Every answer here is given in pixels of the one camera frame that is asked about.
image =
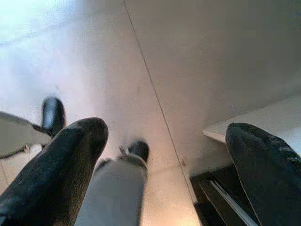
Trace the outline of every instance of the trouser leg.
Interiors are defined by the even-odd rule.
[[[145,163],[135,155],[106,163],[95,172],[75,225],[139,225],[145,180]]]

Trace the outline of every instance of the floor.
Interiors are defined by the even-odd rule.
[[[230,163],[202,128],[300,91],[300,16],[289,4],[2,2],[0,110],[40,124],[43,99],[59,97],[68,124],[105,120],[103,158],[144,138],[141,225],[198,226],[189,176]],[[38,151],[0,161],[0,192]]]

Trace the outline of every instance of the black leather shoe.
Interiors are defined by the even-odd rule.
[[[136,141],[131,144],[128,151],[141,157],[145,162],[149,157],[149,146],[143,141]]]
[[[42,128],[54,137],[65,126],[65,111],[60,99],[47,97],[43,102]]]

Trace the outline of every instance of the white tiled floor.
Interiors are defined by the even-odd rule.
[[[199,225],[189,176],[230,162],[203,126],[300,90],[301,31],[282,16],[297,15],[289,4],[0,2],[0,110],[39,124],[43,99],[57,96],[68,124],[106,121],[102,157],[143,137],[150,179],[142,225]],[[1,160],[0,192],[34,155]]]
[[[68,124],[93,116],[105,120],[109,140],[103,158],[116,157],[120,145],[144,138],[150,146],[150,179],[142,225],[199,225],[124,4],[90,13],[76,20],[78,15],[65,15],[48,25],[49,18],[43,18],[30,32],[23,27],[15,38],[1,37],[0,110],[39,124],[42,100],[57,96]],[[37,152],[0,161],[6,176],[0,174],[1,190]]]

